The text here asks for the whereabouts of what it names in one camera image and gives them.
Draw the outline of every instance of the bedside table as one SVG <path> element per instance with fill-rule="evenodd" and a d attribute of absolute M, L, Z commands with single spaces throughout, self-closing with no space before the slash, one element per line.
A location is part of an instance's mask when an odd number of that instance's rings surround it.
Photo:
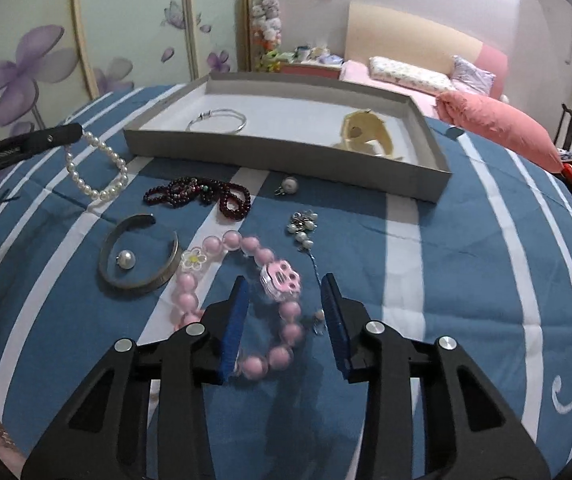
<path fill-rule="evenodd" d="M 341 65 L 325 65 L 312 62 L 282 63 L 280 72 L 282 74 L 314 75 L 317 77 L 327 77 L 328 79 L 339 79 Z"/>

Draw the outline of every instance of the sliding wardrobe door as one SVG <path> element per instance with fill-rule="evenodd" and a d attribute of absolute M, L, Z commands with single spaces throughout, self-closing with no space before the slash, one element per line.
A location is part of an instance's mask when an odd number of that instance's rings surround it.
<path fill-rule="evenodd" d="M 76 0 L 74 12 L 92 93 L 191 81 L 182 0 Z"/>
<path fill-rule="evenodd" d="M 245 70 L 247 0 L 191 0 L 199 76 Z"/>

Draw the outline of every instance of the purple pillow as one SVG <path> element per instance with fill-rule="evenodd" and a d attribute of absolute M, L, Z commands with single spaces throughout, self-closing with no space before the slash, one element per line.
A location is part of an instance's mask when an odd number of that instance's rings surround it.
<path fill-rule="evenodd" d="M 453 56 L 455 68 L 450 77 L 453 81 L 460 81 L 482 95 L 490 95 L 496 75 L 481 70 L 461 56 Z"/>

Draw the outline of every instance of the headboard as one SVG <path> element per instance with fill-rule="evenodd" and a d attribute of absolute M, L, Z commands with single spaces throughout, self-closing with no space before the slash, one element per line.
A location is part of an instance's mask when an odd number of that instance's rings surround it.
<path fill-rule="evenodd" d="M 383 56 L 449 75 L 455 55 L 495 73 L 491 97 L 499 99 L 508 73 L 505 54 L 440 23 L 395 9 L 351 2 L 346 59 L 368 65 L 370 57 Z"/>

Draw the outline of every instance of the open metal bangle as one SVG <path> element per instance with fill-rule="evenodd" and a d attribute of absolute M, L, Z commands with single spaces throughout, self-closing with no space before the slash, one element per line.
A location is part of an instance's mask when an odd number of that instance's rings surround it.
<path fill-rule="evenodd" d="M 135 283 L 123 283 L 115 280 L 114 278 L 111 278 L 108 275 L 108 260 L 110 253 L 112 252 L 112 248 L 114 247 L 118 238 L 124 234 L 125 231 L 141 227 L 149 227 L 155 223 L 157 223 L 157 220 L 153 215 L 137 214 L 122 220 L 110 232 L 103 245 L 101 246 L 101 251 L 99 252 L 99 273 L 109 285 L 112 285 L 114 288 L 118 288 L 120 290 L 127 290 L 133 294 L 146 294 L 164 285 L 173 276 L 181 261 L 181 251 L 179 250 L 179 240 L 177 238 L 176 232 L 173 232 L 173 249 L 170 256 L 168 257 L 168 261 L 166 261 L 163 267 L 149 280 Z"/>
<path fill-rule="evenodd" d="M 186 131 L 187 132 L 191 131 L 191 127 L 193 124 L 200 123 L 201 121 L 210 119 L 211 117 L 225 117 L 225 116 L 237 118 L 240 121 L 242 121 L 242 123 L 235 130 L 231 130 L 229 132 L 219 132 L 219 133 L 234 135 L 238 134 L 245 128 L 247 119 L 246 116 L 243 115 L 241 112 L 238 112 L 237 110 L 232 110 L 231 108 L 218 108 L 217 110 L 208 110 L 207 112 L 199 114 L 197 118 L 193 119 L 190 123 L 188 123 L 188 126 L 186 126 Z"/>

